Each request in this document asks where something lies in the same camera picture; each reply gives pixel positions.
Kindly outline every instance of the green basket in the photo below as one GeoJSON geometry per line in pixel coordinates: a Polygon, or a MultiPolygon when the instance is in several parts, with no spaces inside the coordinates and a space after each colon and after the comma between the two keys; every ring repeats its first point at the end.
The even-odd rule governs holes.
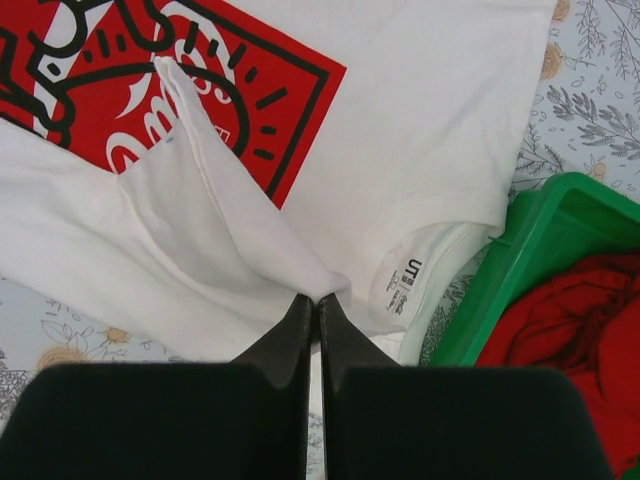
{"type": "MultiPolygon", "coordinates": [[[[493,240],[430,365],[473,365],[518,297],[598,253],[640,248],[640,205],[591,178],[568,173],[520,193],[493,240]]],[[[640,467],[625,476],[639,479],[640,467]]]]}

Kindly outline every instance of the clothing tag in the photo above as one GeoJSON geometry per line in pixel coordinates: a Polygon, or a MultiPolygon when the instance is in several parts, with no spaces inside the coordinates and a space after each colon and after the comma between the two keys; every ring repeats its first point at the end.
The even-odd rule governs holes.
{"type": "Polygon", "coordinates": [[[439,224],[407,235],[387,254],[371,286],[372,320],[407,327],[418,314],[431,276],[434,252],[453,225],[439,224]]]}

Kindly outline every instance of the white t-shirt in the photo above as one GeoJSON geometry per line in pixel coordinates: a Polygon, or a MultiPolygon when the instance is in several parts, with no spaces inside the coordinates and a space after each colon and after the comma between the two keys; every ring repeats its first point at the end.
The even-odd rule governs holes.
{"type": "Polygon", "coordinates": [[[231,3],[347,69],[281,213],[167,67],[180,121],[119,177],[0,124],[0,273],[228,360],[296,291],[346,299],[337,271],[351,320],[417,362],[453,275],[501,232],[555,2],[231,3]]]}
{"type": "Polygon", "coordinates": [[[409,329],[417,363],[453,276],[502,232],[556,2],[230,3],[347,67],[282,212],[351,280],[352,321],[409,329]]]}

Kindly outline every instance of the floral bedsheet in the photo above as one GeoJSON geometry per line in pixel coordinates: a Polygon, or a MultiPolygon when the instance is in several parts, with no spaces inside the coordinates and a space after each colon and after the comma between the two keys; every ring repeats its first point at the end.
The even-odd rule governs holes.
{"type": "MultiPolygon", "coordinates": [[[[640,0],[559,0],[512,194],[579,171],[640,201],[640,0]]],[[[427,364],[483,252],[459,273],[424,341],[427,364]]],[[[0,431],[39,370],[62,361],[182,359],[0,279],[0,431]]],[[[323,476],[322,421],[309,418],[309,478],[323,476]]]]}

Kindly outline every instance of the black line drawing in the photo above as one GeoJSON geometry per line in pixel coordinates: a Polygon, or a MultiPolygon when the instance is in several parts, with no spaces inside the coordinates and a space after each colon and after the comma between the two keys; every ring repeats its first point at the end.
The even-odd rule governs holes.
{"type": "Polygon", "coordinates": [[[634,105],[640,112],[640,1],[639,0],[606,0],[610,11],[618,21],[614,31],[616,40],[610,44],[613,47],[611,57],[615,60],[616,75],[623,80],[629,76],[635,79],[634,105]]]}
{"type": "Polygon", "coordinates": [[[263,125],[262,127],[260,127],[260,133],[263,133],[265,135],[275,135],[276,133],[278,133],[278,130],[276,129],[276,127],[263,125]]]}
{"type": "Polygon", "coordinates": [[[44,303],[46,303],[51,307],[51,313],[60,313],[60,312],[71,313],[71,309],[67,305],[60,303],[57,300],[53,300],[52,298],[46,300],[44,303]]]}
{"type": "Polygon", "coordinates": [[[256,102],[256,108],[258,110],[262,110],[264,108],[267,108],[269,105],[271,105],[273,103],[276,103],[278,100],[281,100],[282,98],[286,97],[288,94],[289,94],[289,92],[287,91],[286,87],[279,88],[275,92],[270,93],[266,97],[261,98],[260,100],[258,100],[256,102]]]}
{"type": "Polygon", "coordinates": [[[458,278],[449,285],[449,288],[447,288],[444,298],[452,302],[461,302],[472,280],[473,275],[459,275],[458,278]]]}
{"type": "Polygon", "coordinates": [[[640,137],[636,133],[639,126],[634,115],[622,113],[613,105],[599,109],[586,93],[569,95],[564,88],[549,86],[547,98],[559,119],[571,122],[579,118],[586,122],[578,126],[580,138],[585,140],[583,145],[608,145],[615,157],[640,160],[640,137]]]}
{"type": "Polygon", "coordinates": [[[309,414],[308,426],[307,476],[322,471],[324,466],[322,418],[309,414]]]}
{"type": "Polygon", "coordinates": [[[273,160],[275,158],[275,155],[273,153],[271,153],[271,152],[269,152],[267,150],[264,150],[262,148],[256,148],[253,151],[253,153],[254,153],[254,155],[256,157],[260,157],[263,160],[267,160],[267,161],[271,161],[271,160],[273,160]]]}
{"type": "MultiPolygon", "coordinates": [[[[451,285],[455,285],[457,280],[454,280],[451,285]]],[[[433,317],[431,317],[431,323],[427,328],[427,334],[424,337],[424,342],[422,343],[422,350],[420,351],[420,360],[419,365],[427,366],[431,361],[431,356],[436,351],[440,340],[444,336],[444,332],[449,327],[453,316],[456,314],[458,310],[459,303],[451,302],[449,306],[446,308],[442,305],[438,305],[436,308],[433,317]]]]}
{"type": "Polygon", "coordinates": [[[49,70],[52,74],[56,76],[60,75],[60,69],[55,63],[50,63],[49,65],[47,65],[47,70],[49,70]]]}
{"type": "Polygon", "coordinates": [[[87,339],[93,335],[95,331],[93,327],[86,327],[81,332],[77,332],[67,323],[41,320],[40,324],[44,333],[54,342],[66,345],[68,348],[80,353],[88,352],[89,343],[87,339]]]}
{"type": "Polygon", "coordinates": [[[584,65],[587,68],[596,66],[595,63],[587,62],[583,56],[570,57],[566,53],[563,53],[560,57],[564,61],[564,64],[571,70],[576,70],[578,65],[584,65]]]}
{"type": "Polygon", "coordinates": [[[104,335],[104,340],[87,352],[89,359],[116,361],[127,356],[127,347],[132,337],[130,333],[115,327],[110,327],[97,333],[104,335]]]}
{"type": "Polygon", "coordinates": [[[22,391],[31,381],[30,372],[9,370],[3,360],[6,360],[6,356],[0,349],[0,422],[9,418],[22,391]]]}
{"type": "Polygon", "coordinates": [[[599,181],[600,183],[604,183],[605,174],[607,173],[607,165],[605,163],[606,157],[605,155],[601,155],[598,158],[594,157],[593,154],[589,156],[589,163],[584,162],[582,166],[587,175],[599,181]]]}
{"type": "MultiPolygon", "coordinates": [[[[26,71],[35,80],[36,84],[38,84],[42,89],[48,92],[51,97],[55,98],[58,105],[58,113],[56,114],[55,119],[47,112],[47,109],[41,100],[36,98],[31,92],[22,89],[16,82],[12,80],[11,65],[13,64],[13,60],[17,51],[18,37],[11,31],[0,28],[0,45],[3,46],[2,50],[0,50],[0,65],[3,65],[5,67],[0,71],[0,86],[3,87],[0,88],[0,99],[20,108],[21,110],[24,110],[25,112],[37,118],[47,131],[57,135],[57,144],[63,148],[68,148],[71,145],[71,127],[73,126],[76,118],[76,106],[70,96],[70,92],[72,89],[90,83],[108,80],[111,78],[136,75],[141,73],[151,73],[155,71],[153,65],[150,62],[143,62],[127,65],[116,65],[100,70],[94,70],[84,75],[79,75],[73,78],[66,78],[60,81],[52,81],[42,71],[39,70],[40,63],[45,55],[48,55],[55,59],[65,59],[81,53],[82,58],[87,64],[91,64],[94,61],[96,55],[102,56],[104,58],[109,58],[116,55],[116,49],[112,48],[112,45],[110,45],[110,41],[113,42],[114,39],[108,38],[107,33],[101,29],[97,29],[95,31],[98,40],[99,52],[90,52],[88,50],[83,51],[85,42],[89,35],[87,27],[87,14],[89,14],[92,9],[99,7],[109,1],[110,0],[78,0],[74,2],[64,2],[74,16],[76,28],[73,38],[66,45],[63,45],[61,47],[52,47],[48,45],[44,39],[38,38],[33,33],[28,36],[28,41],[31,43],[33,54],[29,58],[26,71]]],[[[297,119],[295,129],[291,134],[290,139],[288,140],[288,144],[285,148],[284,154],[282,154],[282,157],[278,159],[278,166],[275,169],[269,185],[265,188],[265,193],[270,198],[273,198],[276,191],[278,190],[281,180],[285,175],[285,172],[289,167],[290,162],[294,157],[294,154],[298,148],[298,144],[307,128],[307,124],[312,118],[316,104],[321,98],[323,91],[325,90],[325,86],[327,85],[327,82],[329,80],[329,72],[321,66],[291,53],[286,48],[271,43],[270,41],[267,41],[260,36],[245,30],[240,25],[236,25],[233,21],[216,13],[216,11],[214,11],[215,9],[209,9],[193,0],[176,0],[176,2],[190,9],[194,13],[200,15],[201,17],[211,21],[217,27],[225,29],[232,35],[239,37],[243,42],[246,42],[246,44],[241,43],[240,46],[237,47],[233,52],[232,57],[229,60],[229,64],[231,66],[236,66],[238,62],[242,61],[242,57],[244,55],[244,51],[247,48],[247,45],[251,44],[259,49],[264,50],[265,52],[268,52],[271,55],[280,58],[288,64],[299,68],[301,71],[313,75],[316,78],[315,85],[308,95],[308,99],[306,100],[306,104],[304,106],[304,109],[302,110],[302,113],[300,114],[300,117],[297,119]]],[[[123,51],[123,49],[126,49],[127,41],[129,41],[133,42],[133,44],[135,44],[139,48],[142,48],[150,53],[162,52],[168,50],[176,41],[176,31],[171,23],[171,20],[163,13],[161,13],[158,7],[154,5],[153,0],[144,0],[143,7],[147,17],[154,20],[157,24],[157,39],[148,38],[139,29],[139,27],[137,26],[138,22],[136,22],[136,19],[134,18],[133,8],[131,7],[130,2],[126,2],[126,0],[116,0],[113,3],[113,8],[117,9],[126,29],[126,33],[128,34],[128,38],[125,38],[124,36],[115,37],[114,43],[118,51],[123,51]]],[[[185,51],[187,51],[189,48],[193,48],[191,44],[193,43],[192,32],[194,31],[194,25],[191,24],[189,35],[187,36],[187,39],[185,41],[185,51]]],[[[217,50],[217,42],[211,41],[207,50],[207,55],[214,56],[217,50]]],[[[184,63],[181,63],[180,66],[187,74],[201,78],[203,80],[207,80],[212,84],[217,85],[222,91],[224,91],[226,96],[232,98],[232,104],[236,108],[236,115],[238,118],[240,131],[238,133],[235,144],[230,145],[230,147],[236,154],[236,156],[240,157],[245,151],[249,142],[250,120],[246,106],[244,105],[244,101],[242,99],[242,95],[240,94],[238,88],[233,83],[229,82],[226,77],[216,74],[215,72],[197,68],[184,63]]],[[[55,66],[54,64],[51,68],[55,70],[57,66],[55,66]]],[[[245,74],[244,80],[247,84],[250,84],[257,78],[257,75],[257,69],[250,69],[245,74]]],[[[278,95],[282,95],[282,90],[278,90],[278,95]]],[[[271,102],[268,102],[266,98],[263,99],[265,102],[263,108],[268,106],[269,103],[277,101],[280,98],[282,97],[271,99],[271,102]]],[[[8,115],[6,114],[0,115],[2,115],[3,118],[8,117],[8,115]]],[[[32,128],[24,125],[17,119],[8,118],[8,120],[22,128],[33,132],[32,128]]]]}
{"type": "Polygon", "coordinates": [[[189,22],[189,33],[187,33],[187,38],[184,42],[184,52],[189,54],[193,52],[194,47],[196,46],[196,39],[198,38],[198,30],[200,29],[200,25],[197,22],[189,22]]]}
{"type": "Polygon", "coordinates": [[[538,188],[553,175],[564,172],[565,160],[549,145],[540,145],[540,140],[536,126],[530,122],[516,166],[517,173],[527,173],[529,178],[514,180],[517,190],[538,188]]]}
{"type": "Polygon", "coordinates": [[[576,13],[580,18],[578,32],[582,35],[578,45],[582,47],[580,53],[587,58],[592,58],[594,55],[599,57],[606,52],[607,36],[599,30],[601,20],[594,2],[595,0],[580,0],[578,5],[584,6],[584,9],[576,13]]]}

